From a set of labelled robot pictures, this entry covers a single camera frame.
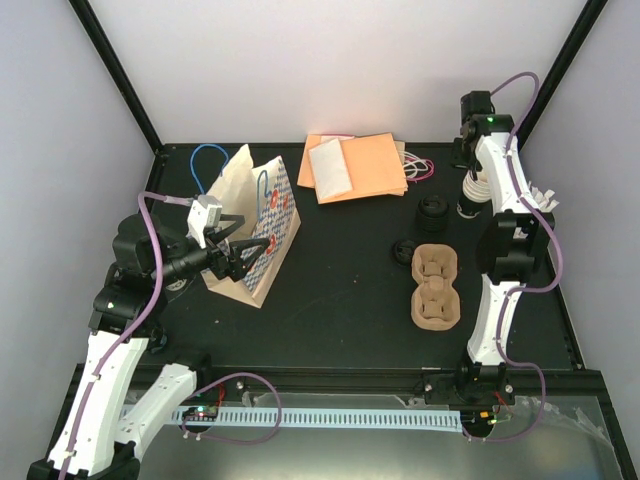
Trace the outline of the blue checkered paper bag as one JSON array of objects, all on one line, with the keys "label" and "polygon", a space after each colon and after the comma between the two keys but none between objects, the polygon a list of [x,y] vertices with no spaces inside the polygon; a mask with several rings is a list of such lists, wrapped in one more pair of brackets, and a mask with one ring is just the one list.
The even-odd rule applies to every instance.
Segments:
[{"label": "blue checkered paper bag", "polygon": [[201,277],[209,291],[260,308],[271,289],[301,225],[293,188],[280,156],[262,166],[254,164],[245,144],[234,155],[224,153],[218,176],[206,188],[192,171],[198,193],[214,196],[222,204],[222,214],[239,214],[245,225],[232,235],[214,242],[225,253],[232,242],[268,238],[270,246],[242,278],[217,280],[207,268]]}]

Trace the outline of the stack of paper cups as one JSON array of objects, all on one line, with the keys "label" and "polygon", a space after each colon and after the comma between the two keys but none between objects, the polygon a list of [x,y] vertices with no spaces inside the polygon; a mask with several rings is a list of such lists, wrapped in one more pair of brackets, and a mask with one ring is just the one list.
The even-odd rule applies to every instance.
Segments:
[{"label": "stack of paper cups", "polygon": [[458,214],[465,219],[473,219],[490,201],[491,193],[486,173],[468,171],[463,179],[457,203]]}]

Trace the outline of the single black cup lid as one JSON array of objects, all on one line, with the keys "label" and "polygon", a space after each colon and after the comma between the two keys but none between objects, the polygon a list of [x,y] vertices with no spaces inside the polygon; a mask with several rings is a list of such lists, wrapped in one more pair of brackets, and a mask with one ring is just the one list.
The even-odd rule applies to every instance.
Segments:
[{"label": "single black cup lid", "polygon": [[391,256],[394,261],[403,266],[411,264],[417,244],[409,239],[397,240],[391,247]]}]

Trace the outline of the brown cardboard cup carrier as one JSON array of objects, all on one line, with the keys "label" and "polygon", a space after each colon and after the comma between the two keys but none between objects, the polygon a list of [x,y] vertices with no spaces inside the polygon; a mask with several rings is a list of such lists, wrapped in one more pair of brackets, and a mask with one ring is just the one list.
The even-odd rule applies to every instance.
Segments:
[{"label": "brown cardboard cup carrier", "polygon": [[429,331],[447,331],[461,318],[460,297],[453,283],[458,256],[444,244],[421,244],[413,254],[411,274],[417,288],[411,296],[414,324]]}]

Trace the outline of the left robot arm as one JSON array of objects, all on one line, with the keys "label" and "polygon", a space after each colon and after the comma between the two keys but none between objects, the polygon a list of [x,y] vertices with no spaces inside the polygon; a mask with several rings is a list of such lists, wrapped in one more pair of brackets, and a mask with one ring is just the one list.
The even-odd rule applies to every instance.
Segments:
[{"label": "left robot arm", "polygon": [[214,388],[207,354],[166,364],[128,415],[126,393],[146,352],[160,350],[166,335],[159,317],[167,305],[165,282],[210,270],[221,279],[241,280],[263,255],[265,238],[219,243],[244,223],[225,215],[228,226],[205,223],[200,238],[165,228],[144,213],[118,226],[115,262],[95,297],[82,377],[59,437],[46,458],[33,462],[30,479],[135,479],[146,450],[169,415],[188,397],[202,399]]}]

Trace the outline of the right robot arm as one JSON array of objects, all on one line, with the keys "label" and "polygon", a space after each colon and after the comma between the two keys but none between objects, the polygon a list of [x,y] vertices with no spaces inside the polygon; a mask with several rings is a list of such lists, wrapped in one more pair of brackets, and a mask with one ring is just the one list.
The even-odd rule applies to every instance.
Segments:
[{"label": "right robot arm", "polygon": [[505,383],[516,305],[542,264],[555,220],[541,210],[527,184],[513,118],[496,113],[488,91],[471,91],[460,104],[454,159],[467,174],[458,211],[472,218],[490,204],[493,212],[475,253],[482,278],[476,324],[454,379],[457,396],[479,404],[492,400]]}]

